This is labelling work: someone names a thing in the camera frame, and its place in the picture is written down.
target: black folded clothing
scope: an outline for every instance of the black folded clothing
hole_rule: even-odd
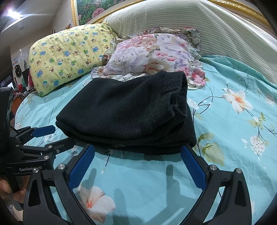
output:
[[[80,141],[105,143],[113,149],[156,146],[171,154],[178,149],[175,146],[196,144],[187,89],[183,72],[160,71],[126,82],[95,78],[57,115],[56,125]],[[135,149],[149,153],[150,148]]]

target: blue gripper pad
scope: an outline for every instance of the blue gripper pad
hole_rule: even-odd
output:
[[[49,134],[53,134],[55,133],[56,128],[53,125],[47,126],[47,127],[40,127],[40,128],[36,128],[33,132],[32,132],[32,136],[34,137],[42,137],[42,136],[46,136]]]
[[[71,170],[68,182],[68,187],[70,190],[73,190],[74,188],[77,188],[80,185],[88,167],[90,166],[94,158],[94,155],[94,146],[90,145]]]
[[[191,152],[184,145],[181,147],[181,158],[185,163],[196,187],[201,188],[202,191],[204,191],[207,187],[206,175]]]

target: ceiling light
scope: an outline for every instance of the ceiling light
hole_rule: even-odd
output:
[[[21,15],[16,12],[16,11],[12,11],[11,9],[8,10],[8,15],[14,19],[20,19]]]

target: human hand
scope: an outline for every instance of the human hand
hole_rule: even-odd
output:
[[[15,192],[12,197],[14,200],[23,203],[24,197],[26,193],[26,188],[29,182],[30,176],[22,176],[22,184],[19,186],[20,190]],[[9,193],[11,193],[12,189],[7,180],[0,177],[0,197],[5,201],[10,199]]]

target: white flower print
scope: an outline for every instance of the white flower print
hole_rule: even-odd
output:
[[[238,114],[242,113],[245,109],[253,110],[253,106],[245,100],[246,95],[244,91],[234,92],[229,88],[225,88],[224,91],[226,93],[222,95],[222,98],[231,103]]]
[[[54,134],[46,135],[46,136],[44,136],[44,143],[45,142],[50,143],[50,142],[52,142],[53,139],[54,139]]]
[[[255,212],[255,202],[252,199],[250,199],[250,204],[251,204],[251,212],[252,212],[252,215],[253,215],[254,212]]]
[[[76,156],[77,154],[78,154],[78,146],[77,145],[74,145],[74,147],[71,149],[71,158],[73,157],[73,156]]]
[[[246,149],[246,148],[247,148],[247,143],[248,143],[248,142],[247,142],[247,140],[245,140],[245,139],[243,139],[243,138],[242,138],[242,141],[245,143],[244,148]]]
[[[258,159],[260,161],[260,155],[262,155],[262,152],[265,151],[265,144],[257,136],[250,137],[250,142],[252,144],[250,146],[251,150],[254,151],[254,154],[258,155]]]
[[[194,109],[196,109],[196,110],[199,109],[199,106],[198,106],[198,105],[196,104],[196,102],[193,101],[191,98],[188,98],[188,99],[187,99],[187,103],[188,103],[188,105],[189,105],[190,107],[192,107],[192,108],[194,108]]]
[[[14,128],[18,130],[18,129],[21,128],[21,126],[22,126],[21,121],[20,122],[16,122]]]
[[[274,106],[276,104],[272,95],[267,95],[265,100],[269,105]]]
[[[89,217],[100,223],[104,223],[107,214],[116,208],[112,198],[107,196],[97,186],[92,186],[89,190],[83,186],[79,186],[78,194],[81,197],[79,202]]]
[[[91,82],[92,80],[91,79],[85,79],[83,81],[83,87],[85,87],[89,82]]]

